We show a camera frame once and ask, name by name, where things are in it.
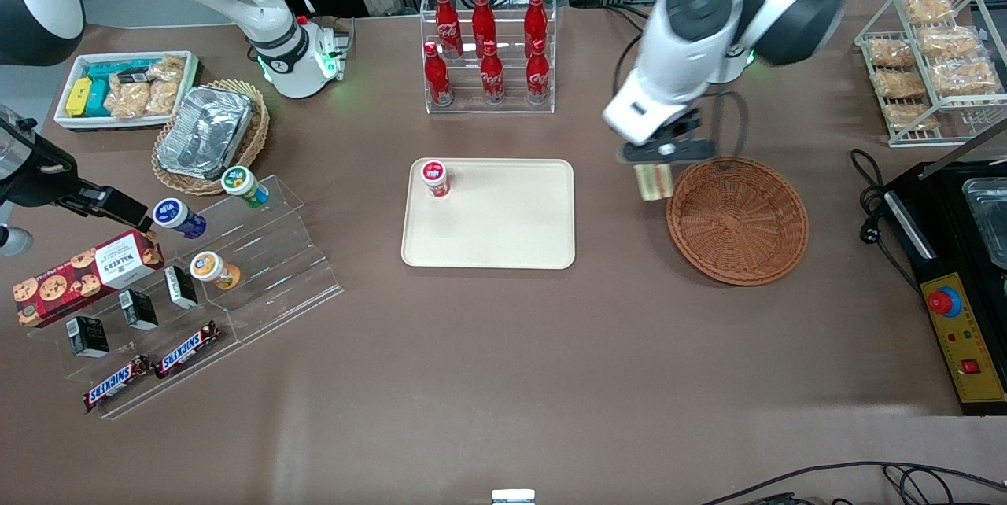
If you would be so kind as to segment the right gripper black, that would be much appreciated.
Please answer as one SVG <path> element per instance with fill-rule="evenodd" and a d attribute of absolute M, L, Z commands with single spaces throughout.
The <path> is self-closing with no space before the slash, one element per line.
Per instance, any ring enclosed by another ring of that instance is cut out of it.
<path fill-rule="evenodd" d="M 20 167 L 5 175 L 1 201 L 26 208 L 58 206 L 83 217 L 101 217 L 146 233 L 149 208 L 115 187 L 98 187 L 79 177 L 78 164 L 60 147 L 37 135 Z"/>

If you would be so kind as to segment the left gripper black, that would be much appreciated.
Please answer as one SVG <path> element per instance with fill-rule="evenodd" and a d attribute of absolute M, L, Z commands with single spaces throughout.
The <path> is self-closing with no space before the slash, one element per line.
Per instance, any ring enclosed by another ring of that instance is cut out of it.
<path fill-rule="evenodd" d="M 702 114 L 698 109 L 691 109 L 683 116 L 662 125 L 650 139 L 656 146 L 664 146 L 675 142 L 680 137 L 689 135 L 702 125 Z"/>

